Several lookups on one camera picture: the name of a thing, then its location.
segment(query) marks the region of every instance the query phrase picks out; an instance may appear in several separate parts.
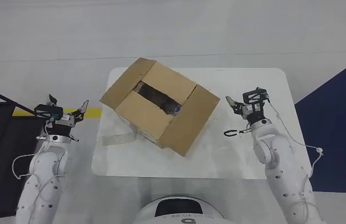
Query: yellow stripe on floor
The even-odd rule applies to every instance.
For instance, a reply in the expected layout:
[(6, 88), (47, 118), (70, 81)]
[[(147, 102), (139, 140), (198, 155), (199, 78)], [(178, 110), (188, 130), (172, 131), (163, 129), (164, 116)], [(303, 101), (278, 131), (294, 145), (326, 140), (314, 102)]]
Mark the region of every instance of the yellow stripe on floor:
[[(65, 113), (71, 113), (71, 112), (74, 112), (76, 110), (77, 110), (77, 108), (75, 108), (75, 109), (74, 108), (67, 108), (67, 109), (64, 109), (63, 111)], [(102, 113), (102, 108), (87, 108), (87, 110), (85, 112), (85, 118), (100, 118), (101, 113)], [(13, 116), (33, 116), (29, 112), (26, 112), (26, 111), (21, 110), (21, 109), (15, 109), (15, 111), (12, 115)]]

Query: box flap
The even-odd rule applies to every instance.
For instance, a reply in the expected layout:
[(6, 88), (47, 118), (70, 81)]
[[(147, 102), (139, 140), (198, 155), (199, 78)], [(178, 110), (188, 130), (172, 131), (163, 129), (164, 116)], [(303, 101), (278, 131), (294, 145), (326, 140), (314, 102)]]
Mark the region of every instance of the box flap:
[(157, 105), (131, 91), (115, 111), (138, 128), (159, 139), (174, 116), (164, 113)]
[(142, 78), (142, 82), (166, 94), (181, 105), (185, 103), (197, 85), (195, 82), (159, 62), (152, 66)]
[(161, 146), (185, 156), (219, 101), (219, 97), (197, 85), (159, 139)]
[(138, 58), (105, 92), (100, 102), (116, 109), (155, 63), (155, 60)]

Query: white tabletop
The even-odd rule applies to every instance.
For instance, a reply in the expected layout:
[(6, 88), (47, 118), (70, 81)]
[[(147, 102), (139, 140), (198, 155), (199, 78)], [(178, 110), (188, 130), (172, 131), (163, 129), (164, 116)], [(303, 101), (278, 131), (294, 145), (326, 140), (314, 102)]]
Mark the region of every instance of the white tabletop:
[[(126, 68), (110, 72), (107, 89)], [(244, 178), (266, 179), (264, 165), (256, 158), (249, 133), (225, 137), (230, 129), (245, 129), (247, 121), (233, 113), (225, 96), (242, 101), (242, 94), (257, 86), (265, 88), (291, 135), (303, 143), (294, 103), (283, 71), (277, 68), (173, 68), (221, 98), (185, 157), (169, 148), (160, 149), (140, 134), (125, 143), (103, 146), (102, 136), (131, 133), (113, 111), (103, 105), (92, 171), (103, 176), (143, 176), (161, 178)], [(285, 133), (270, 105), (265, 116)], [(311, 171), (306, 148), (291, 141), (294, 155), (307, 173)]]

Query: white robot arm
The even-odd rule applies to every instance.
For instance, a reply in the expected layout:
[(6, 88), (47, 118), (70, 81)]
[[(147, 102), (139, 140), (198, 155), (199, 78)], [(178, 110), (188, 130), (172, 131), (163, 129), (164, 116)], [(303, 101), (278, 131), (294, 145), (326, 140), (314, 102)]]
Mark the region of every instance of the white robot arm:
[(49, 95), (48, 105), (39, 105), (35, 108), (35, 115), (48, 120), (44, 127), (45, 136), (43, 145), (30, 163), (29, 174), (17, 206), (16, 224), (52, 223), (60, 197), (68, 184), (67, 162), (72, 160), (71, 140), (78, 141), (70, 134), (77, 122), (83, 120), (88, 106), (88, 100), (77, 111), (64, 113), (56, 106), (57, 100)]
[(287, 223), (326, 223), (316, 207), (309, 176), (295, 159), (287, 136), (281, 134), (277, 127), (264, 117), (264, 100), (270, 102), (266, 90), (257, 88), (243, 94), (243, 98), (244, 103), (240, 103), (226, 97), (234, 113), (240, 114), (250, 124), (249, 132), (253, 137), (254, 152), (258, 160), (265, 165), (269, 186)]

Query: open cardboard box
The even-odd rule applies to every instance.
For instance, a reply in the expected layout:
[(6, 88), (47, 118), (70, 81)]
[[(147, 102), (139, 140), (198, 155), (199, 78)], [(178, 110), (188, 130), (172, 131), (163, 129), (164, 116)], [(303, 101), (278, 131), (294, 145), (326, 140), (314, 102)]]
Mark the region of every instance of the open cardboard box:
[(159, 62), (139, 58), (100, 101), (160, 148), (185, 156), (219, 100)]

